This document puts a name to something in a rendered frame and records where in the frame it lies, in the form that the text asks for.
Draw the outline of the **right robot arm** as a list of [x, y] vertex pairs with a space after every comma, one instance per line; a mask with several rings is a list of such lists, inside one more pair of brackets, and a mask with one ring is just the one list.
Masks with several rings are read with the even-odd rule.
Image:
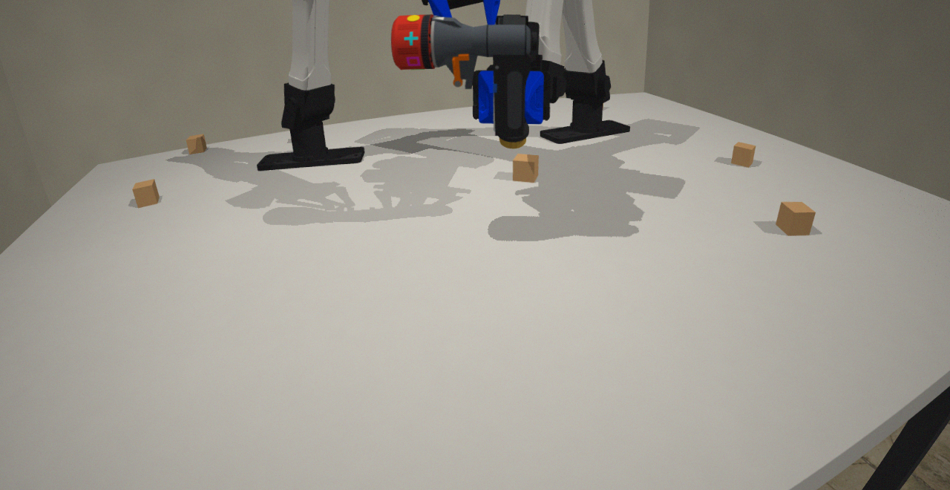
[[258, 171], [358, 164], [364, 157], [364, 147], [328, 149], [325, 143], [322, 121], [335, 110], [328, 61], [329, 10], [330, 0], [292, 0], [292, 64], [284, 84], [281, 125], [289, 129], [294, 152], [266, 155], [257, 164]]

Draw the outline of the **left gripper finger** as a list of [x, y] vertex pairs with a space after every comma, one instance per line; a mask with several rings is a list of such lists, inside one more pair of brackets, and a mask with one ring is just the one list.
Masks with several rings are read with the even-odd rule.
[[527, 124], [542, 124], [543, 122], [543, 85], [543, 73], [530, 71], [525, 85], [525, 120]]
[[480, 71], [478, 74], [479, 86], [479, 122], [494, 123], [493, 102], [494, 71]]

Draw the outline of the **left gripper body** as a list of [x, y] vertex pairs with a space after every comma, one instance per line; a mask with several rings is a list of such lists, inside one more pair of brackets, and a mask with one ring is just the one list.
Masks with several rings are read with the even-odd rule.
[[[479, 119], [479, 86], [478, 86], [478, 74], [480, 71], [474, 71], [473, 73], [473, 118], [475, 120]], [[547, 121], [550, 118], [550, 86], [551, 86], [551, 74], [548, 71], [540, 71], [544, 75], [544, 85], [543, 85], [543, 120]]]

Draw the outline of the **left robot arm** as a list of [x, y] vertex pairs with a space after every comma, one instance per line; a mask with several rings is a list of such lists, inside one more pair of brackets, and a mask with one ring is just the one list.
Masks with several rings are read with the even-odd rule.
[[[566, 32], [566, 68], [560, 66], [561, 16]], [[564, 94], [573, 99], [570, 127], [543, 129], [542, 138], [563, 144], [630, 132], [630, 127], [621, 122], [603, 121], [603, 103], [610, 99], [611, 82], [598, 50], [592, 0], [527, 0], [525, 16], [503, 14], [497, 16], [496, 23], [527, 25], [536, 31], [537, 50], [531, 51], [531, 70], [551, 74], [550, 103]]]

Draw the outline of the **red and black hose nozzle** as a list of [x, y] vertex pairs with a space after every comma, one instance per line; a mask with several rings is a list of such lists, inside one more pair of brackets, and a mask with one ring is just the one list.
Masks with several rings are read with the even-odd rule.
[[[493, 57], [494, 132], [506, 148], [526, 143], [525, 82], [531, 71], [531, 51], [537, 32], [527, 25], [471, 27], [457, 19], [410, 14], [398, 16], [391, 31], [393, 61], [400, 70], [424, 70], [447, 65], [453, 86], [472, 90], [477, 56]], [[433, 64], [432, 64], [433, 63]]]

